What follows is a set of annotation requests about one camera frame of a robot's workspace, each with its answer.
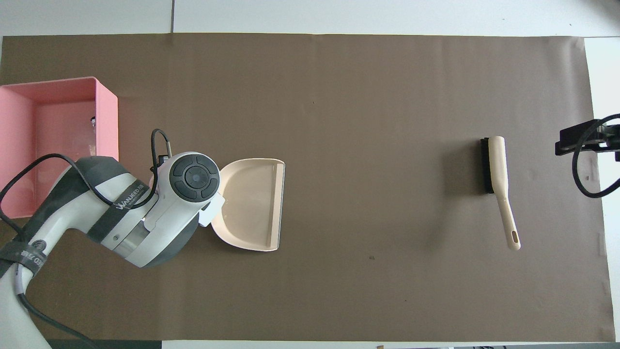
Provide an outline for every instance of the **black bracket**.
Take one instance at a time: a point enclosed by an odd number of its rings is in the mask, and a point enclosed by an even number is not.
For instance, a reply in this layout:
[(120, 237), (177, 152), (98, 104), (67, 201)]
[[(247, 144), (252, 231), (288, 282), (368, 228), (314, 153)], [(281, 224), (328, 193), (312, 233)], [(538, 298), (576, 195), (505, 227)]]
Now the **black bracket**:
[[(556, 142), (556, 155), (565, 155), (575, 151), (579, 137), (598, 119), (582, 122), (560, 131), (560, 141)], [(620, 162), (620, 125), (601, 125), (590, 134), (581, 151), (589, 150), (596, 153), (615, 152), (616, 161)]]

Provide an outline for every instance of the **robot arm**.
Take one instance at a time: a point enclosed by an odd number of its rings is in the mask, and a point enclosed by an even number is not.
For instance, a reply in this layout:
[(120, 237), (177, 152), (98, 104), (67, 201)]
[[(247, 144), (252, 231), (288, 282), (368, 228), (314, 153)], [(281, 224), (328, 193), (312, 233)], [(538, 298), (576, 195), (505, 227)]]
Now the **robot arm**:
[[(224, 204), (219, 169), (206, 155), (181, 153), (158, 169), (155, 195), (113, 158), (92, 156), (76, 162), (106, 199), (88, 189), (77, 171), (65, 171), (23, 228), (28, 245), (49, 255), (62, 234), (78, 229), (136, 266), (161, 264), (187, 243), (198, 224), (207, 226)], [(131, 209), (137, 202), (145, 204)], [(24, 293), (33, 271), (0, 260), (0, 338), (11, 348), (49, 348), (16, 294)]]

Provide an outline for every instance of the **white surface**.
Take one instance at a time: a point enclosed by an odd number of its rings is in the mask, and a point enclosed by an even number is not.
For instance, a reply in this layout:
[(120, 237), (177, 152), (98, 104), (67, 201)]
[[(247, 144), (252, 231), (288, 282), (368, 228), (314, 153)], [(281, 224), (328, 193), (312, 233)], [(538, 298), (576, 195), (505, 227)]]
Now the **white surface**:
[[(602, 119), (620, 113), (620, 38), (586, 39), (586, 57), (590, 72), (594, 117)], [(620, 120), (610, 122), (617, 124)], [(614, 155), (598, 156), (601, 189), (620, 177), (620, 163)], [(614, 308), (616, 341), (620, 341), (620, 189), (603, 198), (605, 245), (609, 265), (611, 301)]]
[[(523, 342), (288, 342), (248, 340), (164, 340), (162, 349), (385, 349), (521, 345)], [(527, 344), (557, 344), (550, 342)]]
[(617, 36), (611, 0), (177, 0), (175, 32)]
[[(0, 0), (0, 35), (164, 33), (170, 29), (170, 6), (170, 0)], [(175, 32), (620, 36), (620, 1), (615, 0), (177, 0), (175, 12)], [(586, 39), (586, 52), (595, 117), (620, 112), (620, 39)], [(556, 137), (558, 131), (549, 132)], [(620, 175), (620, 166), (601, 159), (600, 172), (605, 185)], [(572, 185), (567, 190), (575, 189)], [(613, 213), (620, 207), (619, 196), (603, 199), (615, 319), (620, 319), (620, 217)], [(620, 339), (620, 320), (616, 338)], [(475, 345), (192, 341), (164, 342), (164, 348), (348, 349), (380, 344)]]

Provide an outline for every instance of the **brush handle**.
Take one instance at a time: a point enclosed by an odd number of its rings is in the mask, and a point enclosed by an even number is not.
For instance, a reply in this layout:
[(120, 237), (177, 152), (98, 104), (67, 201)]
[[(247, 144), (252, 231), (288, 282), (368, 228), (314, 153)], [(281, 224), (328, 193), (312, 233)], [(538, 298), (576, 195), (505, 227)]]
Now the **brush handle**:
[(510, 202), (507, 198), (502, 199), (497, 197), (497, 205), (500, 208), (500, 215), (502, 216), (502, 223), (504, 226), (504, 232), (506, 233), (506, 242), (511, 250), (518, 250), (521, 248), (521, 239), (519, 233), (516, 231), (515, 218), (512, 216), (512, 209), (510, 209)]

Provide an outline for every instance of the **black strap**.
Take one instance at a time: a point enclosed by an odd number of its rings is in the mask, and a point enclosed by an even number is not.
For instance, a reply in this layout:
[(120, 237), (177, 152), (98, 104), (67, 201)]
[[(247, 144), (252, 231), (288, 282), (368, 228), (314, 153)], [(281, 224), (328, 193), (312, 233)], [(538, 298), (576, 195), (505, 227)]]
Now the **black strap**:
[(91, 240), (101, 243), (148, 189), (149, 187), (146, 184), (136, 179), (91, 227), (87, 236)]
[(9, 241), (0, 250), (0, 260), (19, 263), (36, 275), (47, 260), (47, 256), (26, 242)]

